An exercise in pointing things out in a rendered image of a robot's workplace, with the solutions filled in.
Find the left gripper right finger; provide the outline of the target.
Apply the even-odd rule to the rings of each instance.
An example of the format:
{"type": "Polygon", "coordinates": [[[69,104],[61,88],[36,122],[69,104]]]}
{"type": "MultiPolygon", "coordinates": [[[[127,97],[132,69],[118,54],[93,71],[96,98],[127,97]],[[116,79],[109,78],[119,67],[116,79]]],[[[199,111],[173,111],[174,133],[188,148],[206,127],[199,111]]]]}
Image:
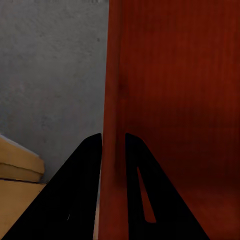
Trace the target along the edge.
{"type": "Polygon", "coordinates": [[[129,240],[210,240],[145,142],[125,135],[129,240]],[[145,220],[139,168],[156,223],[145,220]]]}

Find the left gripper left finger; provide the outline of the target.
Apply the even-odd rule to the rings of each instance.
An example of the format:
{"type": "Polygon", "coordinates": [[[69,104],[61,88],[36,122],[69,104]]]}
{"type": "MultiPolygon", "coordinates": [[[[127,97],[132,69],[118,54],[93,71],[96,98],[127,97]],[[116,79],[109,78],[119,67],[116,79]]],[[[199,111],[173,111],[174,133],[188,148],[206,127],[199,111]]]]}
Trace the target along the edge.
{"type": "Polygon", "coordinates": [[[93,240],[102,148],[86,138],[2,240],[93,240]]]}

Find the storage box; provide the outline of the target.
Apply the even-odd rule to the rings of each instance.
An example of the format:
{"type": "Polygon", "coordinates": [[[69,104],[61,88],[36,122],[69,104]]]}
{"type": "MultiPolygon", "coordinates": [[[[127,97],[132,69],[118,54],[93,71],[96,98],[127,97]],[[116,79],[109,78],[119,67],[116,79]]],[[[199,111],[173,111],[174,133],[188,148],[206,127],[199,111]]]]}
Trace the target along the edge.
{"type": "Polygon", "coordinates": [[[240,240],[240,0],[109,0],[98,240],[129,240],[127,133],[209,240],[240,240]]]}

